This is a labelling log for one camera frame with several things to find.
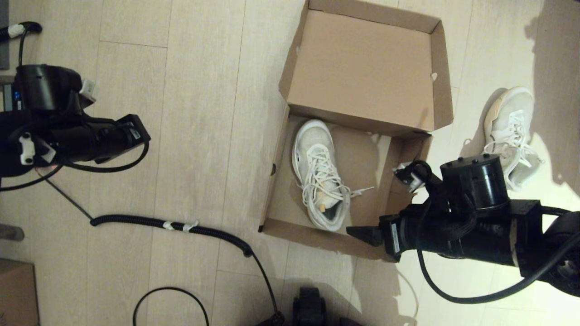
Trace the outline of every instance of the sticker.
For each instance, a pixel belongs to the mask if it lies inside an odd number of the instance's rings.
[[[391,234],[393,235],[393,247],[395,249],[394,253],[398,253],[401,250],[401,248],[399,247],[398,244],[398,234],[396,224],[391,224]]]

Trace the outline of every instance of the box lid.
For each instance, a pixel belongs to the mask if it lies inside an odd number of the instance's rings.
[[[299,114],[387,135],[448,125],[453,109],[443,24],[363,1],[311,0],[280,91]]]

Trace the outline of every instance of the shoelace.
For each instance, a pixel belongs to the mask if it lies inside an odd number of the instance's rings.
[[[488,143],[483,147],[483,152],[498,154],[504,159],[509,159],[512,157],[512,153],[507,149],[511,147],[516,150],[516,155],[521,163],[529,168],[532,167],[525,155],[533,154],[537,156],[537,153],[530,145],[525,143],[526,134],[523,125],[524,120],[521,115],[511,116],[509,122],[510,135]]]
[[[338,171],[332,163],[330,159],[330,153],[327,149],[319,149],[313,151],[312,153],[308,153],[307,159],[311,161],[310,168],[306,175],[306,180],[309,182],[302,187],[302,203],[306,206],[308,206],[308,192],[311,188],[314,188],[314,191],[312,191],[311,194],[314,204],[317,204],[314,199],[318,190],[336,200],[345,200],[343,193],[340,192],[341,190],[343,190],[344,193],[349,194],[349,197],[352,198],[362,195],[362,192],[365,190],[374,188],[369,187],[350,191],[350,188],[344,185],[342,179],[338,175]],[[328,189],[328,181],[330,181],[332,184],[336,184],[337,186]]]

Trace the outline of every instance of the open shoebox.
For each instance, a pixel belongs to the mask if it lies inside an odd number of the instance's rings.
[[[288,106],[280,130],[259,231],[311,247],[388,259],[346,234],[347,226],[378,225],[412,194],[393,169],[426,158],[430,134],[453,121],[445,32],[440,19],[359,0],[310,0],[288,51],[280,92]],[[352,190],[337,232],[317,229],[302,204],[292,145],[311,118],[327,123],[336,166]]]

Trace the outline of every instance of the white zip tie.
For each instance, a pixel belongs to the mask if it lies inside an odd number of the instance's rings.
[[[8,36],[10,36],[10,38],[15,38],[18,35],[21,35],[22,33],[24,33],[24,26],[22,26],[21,24],[14,24],[8,26]]]
[[[163,228],[165,228],[166,230],[175,230],[175,229],[173,228],[173,226],[171,226],[171,223],[173,223],[173,222],[171,222],[171,221],[166,221],[165,223],[163,223]]]
[[[196,220],[193,224],[184,224],[183,225],[183,232],[189,232],[189,230],[193,229],[194,227],[198,226],[200,221]]]

